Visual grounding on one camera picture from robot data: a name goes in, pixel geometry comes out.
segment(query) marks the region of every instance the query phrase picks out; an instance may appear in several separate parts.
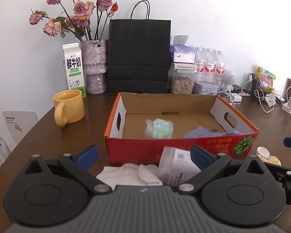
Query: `barcode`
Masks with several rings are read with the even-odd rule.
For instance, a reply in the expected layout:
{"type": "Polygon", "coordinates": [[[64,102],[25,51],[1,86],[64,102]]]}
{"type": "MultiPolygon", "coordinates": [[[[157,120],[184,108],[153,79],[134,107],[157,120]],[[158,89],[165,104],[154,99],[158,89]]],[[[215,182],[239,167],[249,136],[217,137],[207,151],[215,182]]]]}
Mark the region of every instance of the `barcode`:
{"type": "Polygon", "coordinates": [[[184,154],[178,154],[178,159],[184,160],[184,154]]]}

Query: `water bottle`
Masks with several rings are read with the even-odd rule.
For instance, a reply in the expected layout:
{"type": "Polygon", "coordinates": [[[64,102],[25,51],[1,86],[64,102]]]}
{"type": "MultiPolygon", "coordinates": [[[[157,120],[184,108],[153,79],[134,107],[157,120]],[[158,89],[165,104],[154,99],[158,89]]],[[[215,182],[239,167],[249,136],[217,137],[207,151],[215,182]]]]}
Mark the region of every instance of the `water bottle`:
{"type": "Polygon", "coordinates": [[[195,65],[197,65],[197,72],[195,73],[194,81],[201,81],[205,67],[204,56],[202,54],[203,49],[201,47],[195,47],[195,50],[197,51],[195,60],[195,65]]]}
{"type": "Polygon", "coordinates": [[[211,54],[212,54],[212,49],[207,48],[206,49],[206,56],[204,59],[205,68],[204,68],[204,72],[203,72],[202,81],[212,81],[213,72],[214,72],[214,60],[213,60],[211,54]]]}
{"type": "Polygon", "coordinates": [[[218,85],[218,89],[221,88],[223,74],[225,69],[225,61],[221,51],[217,51],[217,59],[215,61],[215,70],[213,73],[213,83],[218,85]]]}

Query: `bag handle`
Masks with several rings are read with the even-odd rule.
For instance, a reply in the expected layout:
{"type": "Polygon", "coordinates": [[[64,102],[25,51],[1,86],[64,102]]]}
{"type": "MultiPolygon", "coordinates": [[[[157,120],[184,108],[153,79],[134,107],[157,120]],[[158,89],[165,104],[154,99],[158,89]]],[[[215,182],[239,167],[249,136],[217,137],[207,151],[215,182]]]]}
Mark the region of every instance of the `bag handle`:
{"type": "Polygon", "coordinates": [[[145,18],[149,19],[149,16],[150,16],[150,2],[148,0],[142,0],[142,1],[136,3],[136,5],[134,6],[134,8],[132,10],[132,13],[130,14],[130,19],[133,17],[134,9],[139,5],[139,3],[142,3],[142,2],[144,2],[146,4],[146,8],[147,8],[147,13],[146,13],[145,18]]]}

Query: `yellow mug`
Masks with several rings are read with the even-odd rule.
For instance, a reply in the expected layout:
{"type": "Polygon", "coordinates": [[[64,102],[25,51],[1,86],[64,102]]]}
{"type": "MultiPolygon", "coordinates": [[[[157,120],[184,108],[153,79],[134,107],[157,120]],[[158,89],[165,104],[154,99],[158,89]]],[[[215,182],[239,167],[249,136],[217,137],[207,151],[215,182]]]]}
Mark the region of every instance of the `yellow mug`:
{"type": "Polygon", "coordinates": [[[82,92],[71,89],[54,95],[54,118],[58,126],[74,123],[85,116],[82,92]]]}

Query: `orange box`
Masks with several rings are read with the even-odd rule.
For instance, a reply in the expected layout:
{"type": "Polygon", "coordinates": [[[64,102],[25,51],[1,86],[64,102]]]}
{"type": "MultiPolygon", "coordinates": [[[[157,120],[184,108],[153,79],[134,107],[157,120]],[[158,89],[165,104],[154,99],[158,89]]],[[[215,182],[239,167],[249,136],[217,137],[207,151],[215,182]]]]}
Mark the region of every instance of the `orange box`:
{"type": "Polygon", "coordinates": [[[194,144],[213,154],[232,158],[249,153],[259,130],[219,96],[119,93],[113,105],[105,140],[110,165],[158,164],[165,146],[190,150],[194,144]],[[171,139],[146,139],[146,120],[173,123],[171,139]],[[224,137],[181,139],[202,126],[217,132],[240,131],[224,137]]]}

